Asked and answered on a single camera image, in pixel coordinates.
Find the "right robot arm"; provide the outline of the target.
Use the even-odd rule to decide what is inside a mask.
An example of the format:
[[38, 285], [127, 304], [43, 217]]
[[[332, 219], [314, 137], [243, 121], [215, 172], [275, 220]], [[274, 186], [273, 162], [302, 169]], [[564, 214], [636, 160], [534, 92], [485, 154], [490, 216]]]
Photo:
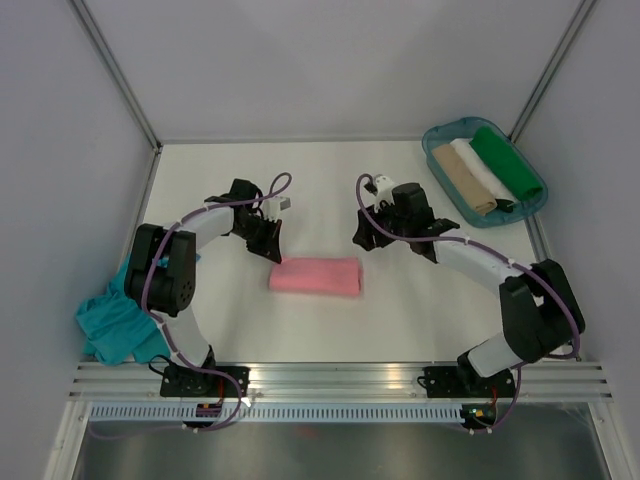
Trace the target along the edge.
[[433, 264], [448, 267], [493, 294], [499, 302], [501, 329], [456, 360], [453, 379], [467, 396], [501, 388], [513, 371], [542, 359], [575, 359], [585, 320], [563, 267], [546, 259], [521, 264], [470, 238], [460, 225], [435, 216], [417, 183], [397, 184], [384, 175], [362, 174], [360, 203], [352, 238], [366, 251], [394, 242]]

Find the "pink t shirt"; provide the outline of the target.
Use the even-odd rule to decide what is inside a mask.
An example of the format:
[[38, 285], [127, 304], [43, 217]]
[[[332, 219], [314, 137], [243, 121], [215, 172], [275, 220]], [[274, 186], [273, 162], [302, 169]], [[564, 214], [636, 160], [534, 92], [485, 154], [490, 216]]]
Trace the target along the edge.
[[362, 267], [355, 257], [284, 258], [272, 267], [272, 291], [357, 297], [362, 290]]

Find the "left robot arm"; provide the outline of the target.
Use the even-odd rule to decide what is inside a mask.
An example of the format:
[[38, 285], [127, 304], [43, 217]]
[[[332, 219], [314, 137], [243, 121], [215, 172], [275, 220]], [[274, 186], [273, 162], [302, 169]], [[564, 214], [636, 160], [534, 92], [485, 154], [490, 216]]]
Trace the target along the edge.
[[211, 196], [194, 211], [163, 227], [136, 230], [124, 280], [125, 295], [148, 314], [169, 352], [160, 356], [160, 394], [165, 398], [240, 399], [249, 370], [223, 369], [200, 331], [191, 303], [196, 293], [197, 256], [209, 243], [235, 235], [246, 250], [274, 264], [282, 261], [281, 215], [291, 201], [284, 190], [267, 193], [236, 179], [229, 192]]

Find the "teal t shirt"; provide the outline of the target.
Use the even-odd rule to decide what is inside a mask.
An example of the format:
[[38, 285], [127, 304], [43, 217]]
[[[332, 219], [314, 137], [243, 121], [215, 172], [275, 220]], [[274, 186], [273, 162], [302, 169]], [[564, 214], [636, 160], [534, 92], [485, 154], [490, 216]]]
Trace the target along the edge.
[[108, 366], [134, 360], [151, 362], [156, 356], [181, 353], [201, 365], [208, 353], [193, 312], [183, 311], [177, 319], [164, 316], [161, 328], [156, 316], [148, 315], [125, 294], [128, 260], [124, 260], [104, 293], [88, 298], [78, 307], [75, 318], [86, 335], [84, 353]]

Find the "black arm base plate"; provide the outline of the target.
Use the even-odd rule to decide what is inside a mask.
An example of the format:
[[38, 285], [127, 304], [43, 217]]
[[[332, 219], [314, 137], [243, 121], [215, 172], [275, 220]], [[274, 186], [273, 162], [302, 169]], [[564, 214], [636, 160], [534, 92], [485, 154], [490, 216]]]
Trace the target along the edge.
[[238, 398], [245, 397], [250, 369], [244, 366], [219, 366], [224, 376], [204, 374], [171, 364], [162, 372], [160, 396], [163, 398]]

